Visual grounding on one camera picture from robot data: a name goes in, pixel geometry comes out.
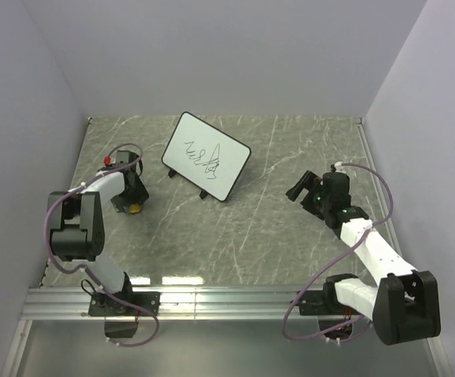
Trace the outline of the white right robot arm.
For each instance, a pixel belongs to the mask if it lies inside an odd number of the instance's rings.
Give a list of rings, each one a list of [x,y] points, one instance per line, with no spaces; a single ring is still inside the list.
[[[441,333],[438,283],[429,271],[406,262],[376,230],[377,223],[350,196],[350,178],[337,163],[322,176],[306,171],[286,196],[322,220],[355,254],[375,283],[351,273],[326,278],[322,289],[303,288],[290,306],[302,316],[342,315],[342,323],[324,323],[318,335],[326,340],[353,339],[353,324],[367,319],[385,345],[434,338]]]

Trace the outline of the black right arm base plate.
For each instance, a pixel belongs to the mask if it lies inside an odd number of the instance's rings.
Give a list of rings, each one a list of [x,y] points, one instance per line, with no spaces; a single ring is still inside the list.
[[[291,308],[297,308],[300,316],[340,316],[356,315],[358,312],[340,304],[336,294],[326,290],[306,291]]]

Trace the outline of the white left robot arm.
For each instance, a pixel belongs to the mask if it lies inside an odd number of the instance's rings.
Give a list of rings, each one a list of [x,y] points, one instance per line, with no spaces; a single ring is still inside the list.
[[[110,202],[119,213],[135,214],[148,198],[139,174],[130,170],[100,171],[49,197],[43,235],[50,261],[64,274],[82,270],[117,316],[130,313],[136,303],[129,276],[104,253],[103,206]]]

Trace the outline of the yellow black whiteboard eraser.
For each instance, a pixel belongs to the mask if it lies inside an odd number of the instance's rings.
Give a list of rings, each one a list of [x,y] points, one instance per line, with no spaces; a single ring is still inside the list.
[[[128,207],[128,211],[130,214],[138,214],[141,212],[141,210],[142,210],[142,206],[141,206],[141,204],[138,204],[138,203],[131,204]]]

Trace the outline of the black framed small whiteboard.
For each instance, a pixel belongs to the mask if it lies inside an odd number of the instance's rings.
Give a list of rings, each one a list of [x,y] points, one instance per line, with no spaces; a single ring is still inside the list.
[[[246,144],[199,117],[183,112],[161,161],[220,202],[228,199],[251,156]]]

